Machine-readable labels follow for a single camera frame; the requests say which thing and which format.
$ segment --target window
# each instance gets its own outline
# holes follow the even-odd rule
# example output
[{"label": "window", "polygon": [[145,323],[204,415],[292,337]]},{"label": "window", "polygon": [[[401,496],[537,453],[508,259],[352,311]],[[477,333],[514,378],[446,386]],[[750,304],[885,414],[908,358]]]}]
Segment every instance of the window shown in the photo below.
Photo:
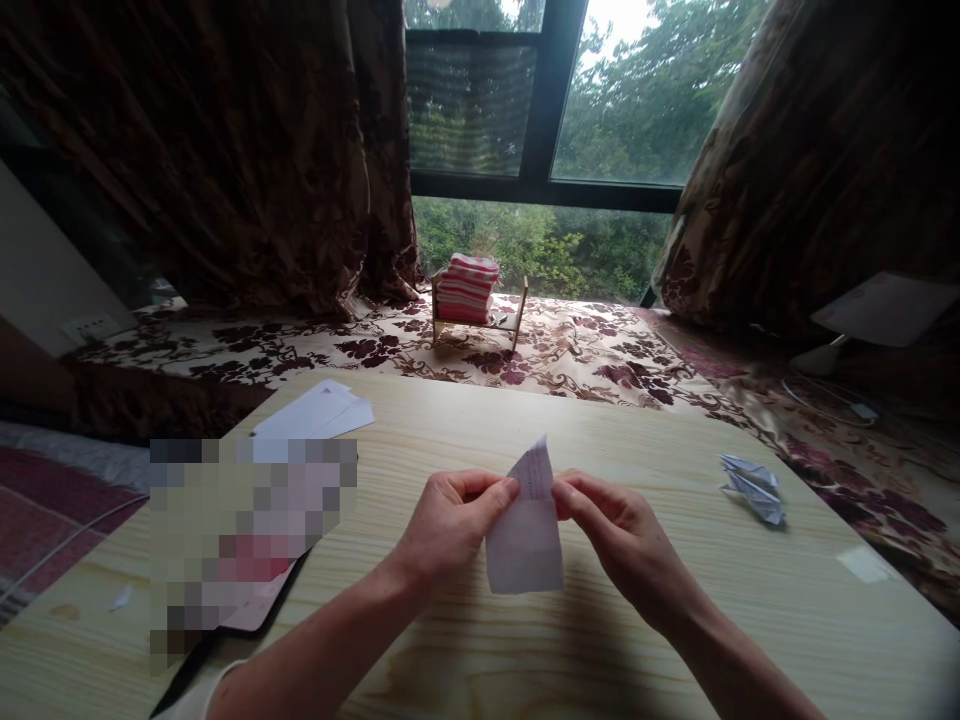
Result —
[{"label": "window", "polygon": [[476,200],[415,197],[423,270],[455,252],[500,263],[502,292],[527,276],[541,297],[636,305],[670,228],[670,216]]},{"label": "window", "polygon": [[590,0],[553,177],[683,185],[767,0]]},{"label": "window", "polygon": [[407,27],[417,30],[540,32],[545,0],[406,0]]},{"label": "window", "polygon": [[637,302],[768,3],[406,0],[425,270]]}]

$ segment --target wooden chair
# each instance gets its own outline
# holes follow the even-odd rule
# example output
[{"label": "wooden chair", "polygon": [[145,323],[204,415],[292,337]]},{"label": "wooden chair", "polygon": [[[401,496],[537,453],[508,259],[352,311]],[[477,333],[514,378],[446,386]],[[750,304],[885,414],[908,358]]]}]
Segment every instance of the wooden chair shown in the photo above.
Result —
[{"label": "wooden chair", "polygon": [[430,278],[430,285],[433,290],[433,344],[437,344],[440,334],[447,325],[468,325],[470,327],[490,328],[491,330],[503,330],[513,334],[513,345],[510,346],[510,352],[517,351],[517,338],[520,336],[520,322],[523,320],[523,306],[527,302],[527,276],[523,276],[523,290],[520,292],[520,307],[516,313],[490,313],[490,322],[486,323],[468,323],[460,320],[443,320],[437,314],[437,282],[440,273],[436,273]]}]

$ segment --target table surface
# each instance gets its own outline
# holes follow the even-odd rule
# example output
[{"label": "table surface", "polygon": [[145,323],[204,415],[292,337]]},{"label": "table surface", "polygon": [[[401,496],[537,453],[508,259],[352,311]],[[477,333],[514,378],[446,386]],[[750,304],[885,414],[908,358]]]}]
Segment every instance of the table surface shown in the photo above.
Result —
[{"label": "table surface", "polygon": [[[231,435],[249,434],[323,378],[372,399],[354,514],[314,548],[273,628],[280,637],[393,547],[426,477],[506,472],[547,433],[555,469],[642,491],[683,560],[831,718],[934,717],[960,676],[960,633],[899,575],[864,582],[837,560],[860,538],[775,455],[722,422],[649,409],[386,375],[305,373]],[[718,454],[770,467],[786,530],[719,492]],[[343,717],[715,717],[677,654],[619,596],[563,523],[562,592],[494,596],[481,552],[391,646]],[[0,633],[4,717],[146,717],[176,668],[148,672],[149,510],[138,512]],[[108,608],[127,583],[122,610]],[[251,654],[230,640],[206,669]]]}]

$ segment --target pixelated area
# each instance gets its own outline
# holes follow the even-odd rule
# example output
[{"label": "pixelated area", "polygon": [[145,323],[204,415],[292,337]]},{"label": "pixelated area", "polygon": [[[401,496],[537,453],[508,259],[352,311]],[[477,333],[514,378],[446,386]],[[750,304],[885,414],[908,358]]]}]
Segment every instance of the pixelated area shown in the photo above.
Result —
[{"label": "pixelated area", "polygon": [[162,673],[356,505],[356,440],[150,443],[150,653]]}]

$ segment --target sky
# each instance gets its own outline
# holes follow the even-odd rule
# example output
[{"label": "sky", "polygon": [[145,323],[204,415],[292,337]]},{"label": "sky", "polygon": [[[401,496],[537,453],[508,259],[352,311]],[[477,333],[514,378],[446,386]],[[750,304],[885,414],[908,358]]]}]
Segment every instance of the sky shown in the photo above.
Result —
[{"label": "sky", "polygon": [[[501,0],[500,7],[505,15],[516,17],[519,12],[518,5],[516,0]],[[624,40],[629,43],[639,40],[643,29],[655,22],[655,19],[650,17],[650,7],[646,0],[590,0],[590,4],[587,5],[587,19],[584,21],[585,29],[589,30],[592,27],[591,18],[597,21],[601,32],[605,31],[607,24],[612,22],[613,33],[604,44],[603,52],[599,56],[594,56],[592,62],[589,58],[584,58],[584,62],[588,65],[592,65],[604,56],[613,59],[613,49],[618,42]]]}]

